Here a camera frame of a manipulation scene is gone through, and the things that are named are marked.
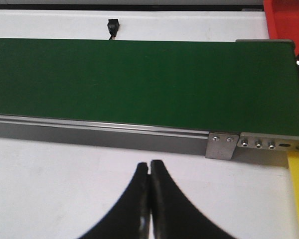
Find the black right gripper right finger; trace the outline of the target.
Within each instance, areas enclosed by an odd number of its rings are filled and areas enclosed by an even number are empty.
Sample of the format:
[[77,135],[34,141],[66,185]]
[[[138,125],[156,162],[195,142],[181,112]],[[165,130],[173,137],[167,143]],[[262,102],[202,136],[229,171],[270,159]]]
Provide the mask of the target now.
[[232,239],[183,194],[163,161],[150,164],[153,232],[156,239]]

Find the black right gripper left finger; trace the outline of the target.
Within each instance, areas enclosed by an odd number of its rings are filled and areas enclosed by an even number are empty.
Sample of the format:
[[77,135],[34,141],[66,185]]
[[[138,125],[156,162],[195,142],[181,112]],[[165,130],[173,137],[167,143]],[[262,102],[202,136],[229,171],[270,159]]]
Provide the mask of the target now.
[[127,188],[82,239],[147,239],[150,230],[150,180],[148,166],[142,162]]

